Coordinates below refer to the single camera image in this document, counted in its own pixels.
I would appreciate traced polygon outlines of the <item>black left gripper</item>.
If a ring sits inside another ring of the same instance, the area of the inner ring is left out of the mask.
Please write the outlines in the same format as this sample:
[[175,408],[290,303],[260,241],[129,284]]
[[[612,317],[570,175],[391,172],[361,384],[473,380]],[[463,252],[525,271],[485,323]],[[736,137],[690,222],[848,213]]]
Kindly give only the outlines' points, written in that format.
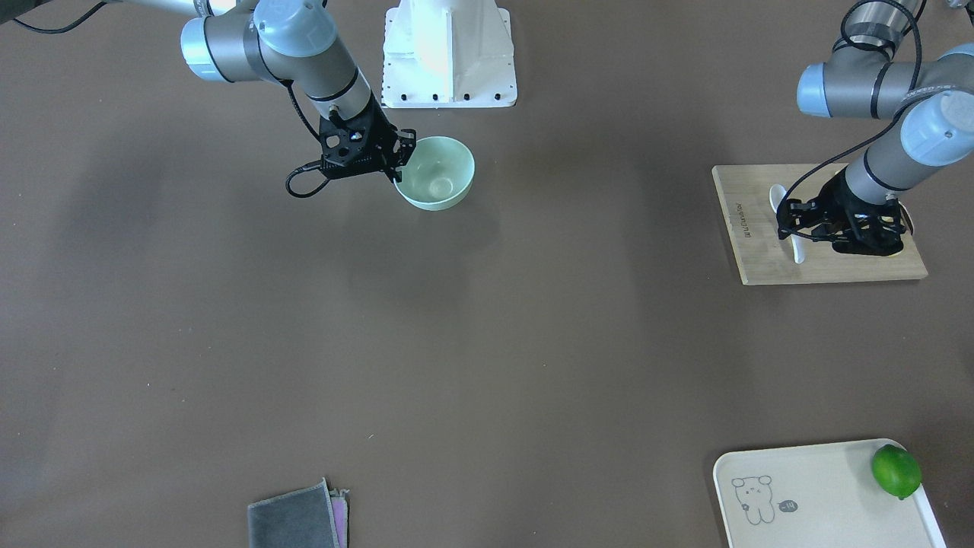
[[852,193],[845,177],[832,177],[808,202],[783,199],[777,205],[777,236],[830,242],[842,254],[893,256],[904,250],[905,209],[892,197],[880,204]]

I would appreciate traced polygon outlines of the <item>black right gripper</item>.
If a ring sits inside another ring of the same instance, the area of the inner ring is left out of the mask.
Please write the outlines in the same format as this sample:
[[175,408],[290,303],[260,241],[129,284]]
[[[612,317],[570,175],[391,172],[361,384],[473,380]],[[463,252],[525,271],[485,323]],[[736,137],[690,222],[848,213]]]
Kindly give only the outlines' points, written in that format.
[[320,118],[320,171],[327,181],[381,173],[392,184],[403,182],[403,167],[416,148],[414,129],[390,124],[375,98],[355,116],[345,118],[330,105]]

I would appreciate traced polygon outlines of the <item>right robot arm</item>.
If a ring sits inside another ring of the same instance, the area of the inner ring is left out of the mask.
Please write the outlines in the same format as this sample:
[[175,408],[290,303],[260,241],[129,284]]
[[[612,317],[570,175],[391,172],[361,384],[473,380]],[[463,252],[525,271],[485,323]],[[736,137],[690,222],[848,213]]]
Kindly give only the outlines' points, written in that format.
[[387,120],[326,2],[152,1],[150,6],[189,15],[180,48],[199,78],[302,90],[319,114],[310,134],[321,152],[319,159],[297,167],[295,176],[319,171],[330,183],[381,173],[391,183],[403,180],[416,132]]

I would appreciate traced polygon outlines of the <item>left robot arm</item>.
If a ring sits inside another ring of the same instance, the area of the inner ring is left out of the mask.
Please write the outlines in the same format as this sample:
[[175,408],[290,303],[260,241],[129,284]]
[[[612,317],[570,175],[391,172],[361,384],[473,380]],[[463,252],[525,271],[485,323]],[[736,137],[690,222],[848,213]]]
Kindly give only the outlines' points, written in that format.
[[827,242],[836,253],[892,256],[914,225],[901,198],[972,155],[972,45],[923,60],[921,1],[858,1],[843,15],[830,59],[807,66],[797,107],[823,118],[886,121],[846,152],[811,199],[775,201],[782,240]]

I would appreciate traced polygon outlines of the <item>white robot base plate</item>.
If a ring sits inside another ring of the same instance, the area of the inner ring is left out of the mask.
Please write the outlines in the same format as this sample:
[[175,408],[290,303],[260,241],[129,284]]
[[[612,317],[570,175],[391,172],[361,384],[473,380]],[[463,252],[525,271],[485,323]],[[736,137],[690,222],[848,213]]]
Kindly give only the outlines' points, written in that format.
[[386,11],[380,103],[393,109],[513,107],[511,14],[494,1],[400,1]]

